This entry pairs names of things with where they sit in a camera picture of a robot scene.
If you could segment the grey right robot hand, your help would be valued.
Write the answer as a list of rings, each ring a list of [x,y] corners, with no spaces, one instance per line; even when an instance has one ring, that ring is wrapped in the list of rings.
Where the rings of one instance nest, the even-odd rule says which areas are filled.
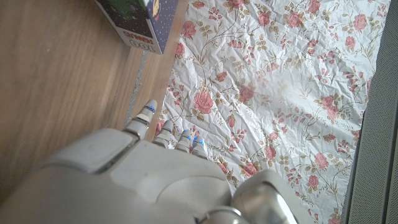
[[[64,147],[3,203],[2,223],[311,223],[284,180],[263,170],[234,192],[184,131],[169,149],[172,122],[144,139],[150,100],[121,131],[100,129]]]

